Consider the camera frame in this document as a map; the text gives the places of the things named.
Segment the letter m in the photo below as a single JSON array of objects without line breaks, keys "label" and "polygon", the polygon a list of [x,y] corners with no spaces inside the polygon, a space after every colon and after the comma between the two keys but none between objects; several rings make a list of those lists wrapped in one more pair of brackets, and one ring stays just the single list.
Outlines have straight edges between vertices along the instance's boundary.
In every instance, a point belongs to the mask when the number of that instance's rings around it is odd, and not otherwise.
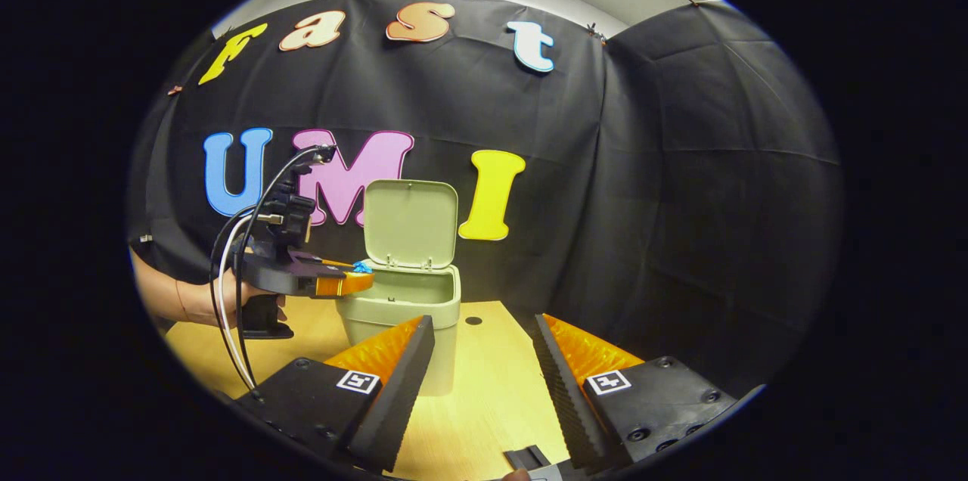
[{"label": "letter m", "polygon": [[[293,136],[293,144],[302,150],[313,144],[336,144],[336,139],[326,129],[307,129]],[[413,147],[414,137],[408,133],[376,132],[363,143],[352,167],[346,166],[338,147],[331,163],[312,165],[311,173],[299,178],[299,195],[317,200],[312,225],[326,222],[326,213],[319,208],[319,194],[325,199],[336,223],[345,225],[356,198],[370,182],[401,177],[404,156]],[[356,213],[356,223],[363,226],[363,211]]]}]

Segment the light green trash can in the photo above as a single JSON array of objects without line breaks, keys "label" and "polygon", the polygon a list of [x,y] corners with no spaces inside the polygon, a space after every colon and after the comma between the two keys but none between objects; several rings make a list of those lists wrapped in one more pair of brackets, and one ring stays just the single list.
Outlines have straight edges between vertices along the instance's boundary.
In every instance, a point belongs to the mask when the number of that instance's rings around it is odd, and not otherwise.
[{"label": "light green trash can", "polygon": [[444,182],[380,180],[363,193],[363,237],[373,286],[337,299],[351,344],[417,316],[433,317],[433,354],[421,396],[454,380],[461,275],[455,266],[457,191]]}]

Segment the table surface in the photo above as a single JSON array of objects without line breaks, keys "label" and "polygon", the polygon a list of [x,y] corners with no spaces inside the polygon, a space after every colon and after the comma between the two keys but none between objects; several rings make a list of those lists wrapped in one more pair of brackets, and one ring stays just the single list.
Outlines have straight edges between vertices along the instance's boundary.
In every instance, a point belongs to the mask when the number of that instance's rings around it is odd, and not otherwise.
[{"label": "table surface", "polygon": [[[256,381],[297,357],[324,361],[349,347],[338,299],[288,297],[295,337],[246,340]],[[467,317],[480,324],[471,325]],[[511,471],[504,451],[537,445],[552,463],[568,460],[535,348],[501,302],[461,305],[453,391],[417,397],[394,471],[404,479],[477,481]],[[205,387],[238,398],[248,390],[232,367],[218,328],[178,323],[167,343]]]}]

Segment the cable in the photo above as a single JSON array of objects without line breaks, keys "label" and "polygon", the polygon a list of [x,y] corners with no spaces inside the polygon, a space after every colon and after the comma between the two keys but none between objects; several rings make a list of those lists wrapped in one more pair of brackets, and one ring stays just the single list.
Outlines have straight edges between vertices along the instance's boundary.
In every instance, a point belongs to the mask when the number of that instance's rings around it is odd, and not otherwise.
[{"label": "cable", "polygon": [[[222,329],[222,337],[224,337],[224,339],[227,340],[229,347],[231,347],[232,363],[235,364],[236,371],[241,371],[239,367],[242,365],[242,359],[239,358],[239,352],[235,348],[235,342],[233,342],[232,340],[231,330],[229,330],[228,328],[228,315],[227,313],[225,313],[225,288],[224,286],[222,286],[222,275],[225,274],[225,262],[228,261],[228,251],[231,250],[232,240],[235,239],[235,234],[238,233],[238,230],[240,227],[242,227],[242,225],[245,225],[245,223],[251,219],[252,219],[252,213],[248,213],[248,215],[242,216],[242,218],[239,219],[239,222],[235,223],[235,227],[233,227],[231,233],[228,234],[228,240],[225,241],[225,248],[222,250],[222,263],[219,265],[218,292],[219,292],[219,306],[221,306],[222,308],[221,309],[222,322],[219,324],[219,328]],[[241,316],[242,316],[241,312],[239,311],[235,312],[236,319],[241,318]],[[246,375],[245,384],[249,387],[249,390],[256,388],[256,384],[255,384],[255,380],[253,380],[251,368],[249,371],[245,371],[243,374]]]},{"label": "cable", "polygon": [[[225,236],[225,231],[227,231],[228,227],[232,225],[232,222],[235,222],[235,219],[238,219],[239,216],[243,215],[243,213],[251,212],[252,209],[255,209],[255,208],[256,208],[255,205],[246,206],[245,209],[242,209],[238,213],[235,213],[234,215],[232,215],[231,218],[229,218],[228,220],[225,220],[225,224],[222,225],[222,229],[219,230],[218,235],[215,236],[215,243],[212,244],[212,253],[209,254],[208,256],[208,262],[209,262],[208,291],[212,298],[212,313],[214,313],[215,315],[215,323],[218,324],[219,330],[222,329],[222,320],[220,320],[218,317],[219,308],[218,308],[218,305],[215,303],[215,277],[217,277],[217,275],[215,275],[215,267],[217,263],[216,262],[217,258],[215,257],[215,254],[219,251],[219,243],[222,240],[222,236]],[[222,343],[225,344],[225,352],[227,352],[229,356],[231,356],[232,354],[231,347],[229,347],[228,345],[228,340],[225,339],[225,333],[222,333]],[[235,366],[235,371],[236,373],[238,373],[239,378],[242,379],[242,382],[245,382],[246,378],[245,378],[245,375],[242,375],[242,370],[240,370],[238,366]]]},{"label": "cable", "polygon": [[[262,192],[262,197],[259,198],[259,202],[256,203],[256,208],[253,210],[253,212],[259,215],[259,211],[262,209],[262,205],[263,203],[265,203],[265,199],[269,196],[269,192],[272,191],[272,188],[276,187],[276,182],[279,182],[279,179],[283,177],[283,175],[286,174],[288,170],[290,170],[290,167],[293,167],[296,161],[300,160],[300,158],[304,157],[306,154],[317,153],[319,149],[321,149],[321,147],[319,146],[308,147],[308,149],[303,149],[298,151],[298,153],[296,153],[295,156],[291,158],[291,160],[288,160],[286,165],[284,165],[283,168],[279,170],[279,173],[276,174],[276,177],[272,179],[272,182],[269,182],[268,188],[266,188],[265,191]],[[252,225],[255,222],[256,222],[256,219],[249,220],[249,225],[246,226],[245,233],[242,234],[242,244],[248,243],[249,236],[252,235]],[[241,263],[242,251],[243,249],[235,250],[235,258],[232,262],[232,266],[235,267],[235,311],[236,312],[242,311],[242,263]],[[245,348],[245,336],[243,336],[241,316],[237,317],[235,327],[238,329],[239,347],[242,349],[242,359],[245,361],[246,369],[249,371],[250,374],[252,374],[252,365],[249,363],[249,353],[248,351],[246,351],[246,348]]]}]

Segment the yellow letter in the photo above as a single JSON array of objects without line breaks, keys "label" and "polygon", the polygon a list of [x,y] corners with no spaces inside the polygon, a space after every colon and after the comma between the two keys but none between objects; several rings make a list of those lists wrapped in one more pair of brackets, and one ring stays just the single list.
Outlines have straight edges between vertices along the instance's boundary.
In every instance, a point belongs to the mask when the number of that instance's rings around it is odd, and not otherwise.
[{"label": "yellow letter", "polygon": [[252,37],[257,37],[264,32],[265,28],[269,26],[269,23],[263,23],[261,26],[255,26],[252,29],[247,30],[237,34],[237,36],[231,37],[231,39],[225,41],[225,47],[222,48],[221,53],[215,58],[212,66],[208,68],[200,80],[198,80],[198,85],[205,84],[209,80],[218,77],[225,70],[225,62],[232,61],[236,56],[239,55],[240,51],[245,48],[245,44],[249,42]]},{"label": "yellow letter", "polygon": [[457,229],[457,234],[464,239],[500,241],[508,233],[504,210],[511,195],[511,182],[525,170],[525,160],[507,151],[475,151],[470,162],[477,167],[477,188],[470,218]]},{"label": "yellow letter", "polygon": [[330,10],[310,16],[296,24],[296,30],[287,34],[279,43],[282,51],[298,50],[303,46],[315,48],[329,44],[340,36],[337,27],[346,18],[346,13],[340,10]]},{"label": "yellow letter", "polygon": [[454,8],[447,3],[415,2],[397,12],[397,21],[386,26],[390,40],[430,42],[447,34],[450,23],[445,18],[454,15]]}]

